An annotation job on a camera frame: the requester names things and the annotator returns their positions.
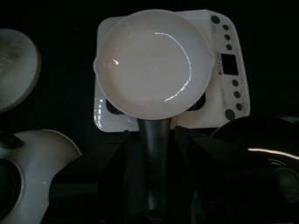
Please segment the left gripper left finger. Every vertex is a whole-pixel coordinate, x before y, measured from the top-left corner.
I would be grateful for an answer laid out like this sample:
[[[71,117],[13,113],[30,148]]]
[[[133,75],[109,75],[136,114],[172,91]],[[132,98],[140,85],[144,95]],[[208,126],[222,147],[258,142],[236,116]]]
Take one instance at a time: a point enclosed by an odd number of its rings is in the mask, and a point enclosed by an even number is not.
[[[47,224],[117,224],[130,133],[122,132],[54,175]]]

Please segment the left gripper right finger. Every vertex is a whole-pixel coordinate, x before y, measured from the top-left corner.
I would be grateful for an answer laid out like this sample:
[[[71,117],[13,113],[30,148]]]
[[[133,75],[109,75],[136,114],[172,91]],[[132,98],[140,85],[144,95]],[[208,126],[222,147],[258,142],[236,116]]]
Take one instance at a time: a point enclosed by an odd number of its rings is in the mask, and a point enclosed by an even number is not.
[[[241,148],[184,127],[174,128],[174,138],[200,202],[193,209],[204,224],[237,224],[229,170],[238,163]]]

